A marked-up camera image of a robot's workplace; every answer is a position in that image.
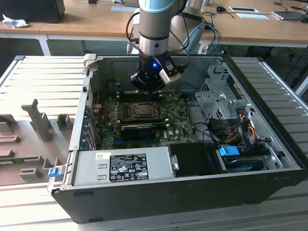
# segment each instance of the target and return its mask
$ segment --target tissue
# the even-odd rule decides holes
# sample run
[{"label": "tissue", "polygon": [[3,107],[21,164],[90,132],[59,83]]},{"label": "tissue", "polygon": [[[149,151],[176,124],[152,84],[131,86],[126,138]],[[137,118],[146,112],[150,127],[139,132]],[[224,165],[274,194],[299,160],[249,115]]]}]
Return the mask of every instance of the tissue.
[{"label": "tissue", "polygon": [[6,17],[4,14],[3,14],[3,20],[2,22],[7,26],[7,27],[10,27],[10,28],[13,28],[15,29],[16,27],[23,27],[23,26],[28,26],[29,24],[27,24],[27,22],[23,19],[11,19],[11,18],[8,18]]}]

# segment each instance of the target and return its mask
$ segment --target floor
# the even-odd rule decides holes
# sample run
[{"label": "floor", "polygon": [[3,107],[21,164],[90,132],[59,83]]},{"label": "floor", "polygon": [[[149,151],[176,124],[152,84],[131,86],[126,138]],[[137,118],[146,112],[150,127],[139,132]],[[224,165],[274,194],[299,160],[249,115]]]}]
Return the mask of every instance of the floor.
[{"label": "floor", "polygon": [[[113,41],[86,41],[88,52],[83,52],[81,42],[77,40],[49,40],[48,45],[50,47],[52,55],[85,55],[86,53],[96,53],[101,55],[109,54],[126,54],[126,42],[113,42]],[[225,46],[220,46],[220,53],[222,49],[225,50]],[[247,53],[247,46],[227,46],[227,53],[231,56],[245,57]],[[259,56],[261,51],[265,48],[255,48],[255,52]],[[274,69],[274,71],[283,79],[285,79],[290,68],[296,63],[305,49],[295,48],[295,56],[292,60],[289,60],[289,54],[293,53],[288,48],[274,48],[270,56],[266,59],[266,62]],[[0,38],[0,76],[4,70],[11,63],[16,55],[43,55],[39,42],[34,39],[5,39]],[[291,84],[294,76],[296,76],[300,70],[305,66],[305,62],[308,60],[308,52],[298,62],[296,68],[290,73],[286,82]],[[303,95],[303,99],[308,99],[308,92]]]}]

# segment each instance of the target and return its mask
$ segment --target motherboard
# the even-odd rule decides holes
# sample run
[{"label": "motherboard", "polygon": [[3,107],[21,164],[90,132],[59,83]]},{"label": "motherboard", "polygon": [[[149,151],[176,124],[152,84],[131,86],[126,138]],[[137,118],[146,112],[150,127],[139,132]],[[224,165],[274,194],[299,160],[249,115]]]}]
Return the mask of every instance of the motherboard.
[{"label": "motherboard", "polygon": [[158,101],[122,102],[108,97],[96,108],[97,147],[101,150],[167,146],[196,142],[181,93],[161,94]]}]

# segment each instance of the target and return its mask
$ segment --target warning label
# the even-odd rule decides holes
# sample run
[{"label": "warning label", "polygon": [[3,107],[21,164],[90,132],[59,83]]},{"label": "warning label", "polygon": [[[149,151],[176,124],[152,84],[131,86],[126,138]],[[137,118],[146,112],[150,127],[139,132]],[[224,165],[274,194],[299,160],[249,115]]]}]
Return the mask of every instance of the warning label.
[{"label": "warning label", "polygon": [[145,154],[110,156],[111,182],[147,180],[149,178]]}]

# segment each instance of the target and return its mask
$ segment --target black computer tower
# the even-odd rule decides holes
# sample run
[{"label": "black computer tower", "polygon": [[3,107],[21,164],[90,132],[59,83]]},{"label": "black computer tower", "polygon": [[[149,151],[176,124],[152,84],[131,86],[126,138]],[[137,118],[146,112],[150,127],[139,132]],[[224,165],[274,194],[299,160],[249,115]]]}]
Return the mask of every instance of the black computer tower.
[{"label": "black computer tower", "polygon": [[58,23],[65,12],[63,0],[0,0],[2,14],[13,19]]}]

